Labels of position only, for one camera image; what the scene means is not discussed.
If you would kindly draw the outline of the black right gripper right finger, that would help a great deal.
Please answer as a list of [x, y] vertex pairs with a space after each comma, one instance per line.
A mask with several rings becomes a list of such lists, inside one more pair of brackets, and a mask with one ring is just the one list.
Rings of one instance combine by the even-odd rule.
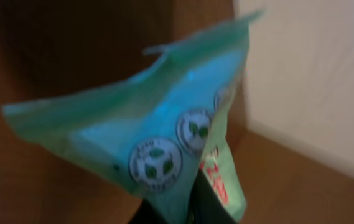
[[193, 224], [236, 224], [220, 203], [202, 171], [198, 171], [190, 194]]

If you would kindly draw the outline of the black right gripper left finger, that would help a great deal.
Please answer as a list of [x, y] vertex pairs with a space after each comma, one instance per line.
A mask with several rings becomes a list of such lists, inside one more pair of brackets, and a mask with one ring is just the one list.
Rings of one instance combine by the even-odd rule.
[[128, 224], [167, 224], [147, 200], [143, 200]]

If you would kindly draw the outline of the pale green wipes packet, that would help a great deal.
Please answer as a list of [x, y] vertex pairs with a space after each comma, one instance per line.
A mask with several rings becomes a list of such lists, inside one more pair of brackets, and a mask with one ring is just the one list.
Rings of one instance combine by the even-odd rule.
[[190, 194], [202, 171], [239, 222], [247, 202], [226, 141], [228, 113], [249, 49], [255, 11], [185, 40], [117, 83], [59, 98], [4, 105], [23, 140], [147, 200], [166, 223], [192, 223]]

